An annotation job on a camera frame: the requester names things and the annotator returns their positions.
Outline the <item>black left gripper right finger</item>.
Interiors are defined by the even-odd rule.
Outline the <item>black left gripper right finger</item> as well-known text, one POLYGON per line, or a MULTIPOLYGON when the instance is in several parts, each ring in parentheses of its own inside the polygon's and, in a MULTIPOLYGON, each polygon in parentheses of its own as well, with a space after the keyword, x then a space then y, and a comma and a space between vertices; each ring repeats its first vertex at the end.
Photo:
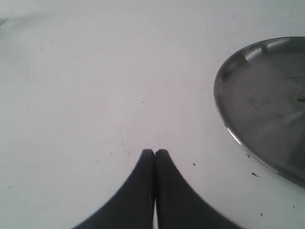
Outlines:
POLYGON ((157 218, 160 229, 238 229, 209 206, 185 181, 165 149, 155 153, 157 218))

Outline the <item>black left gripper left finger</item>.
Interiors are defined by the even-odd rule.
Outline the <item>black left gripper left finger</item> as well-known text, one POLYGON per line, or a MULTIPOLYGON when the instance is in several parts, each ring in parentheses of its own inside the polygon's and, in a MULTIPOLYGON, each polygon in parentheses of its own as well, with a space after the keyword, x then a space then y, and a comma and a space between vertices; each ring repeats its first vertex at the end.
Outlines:
POLYGON ((76 229, 152 229, 155 199, 155 155, 142 151, 124 184, 76 229))

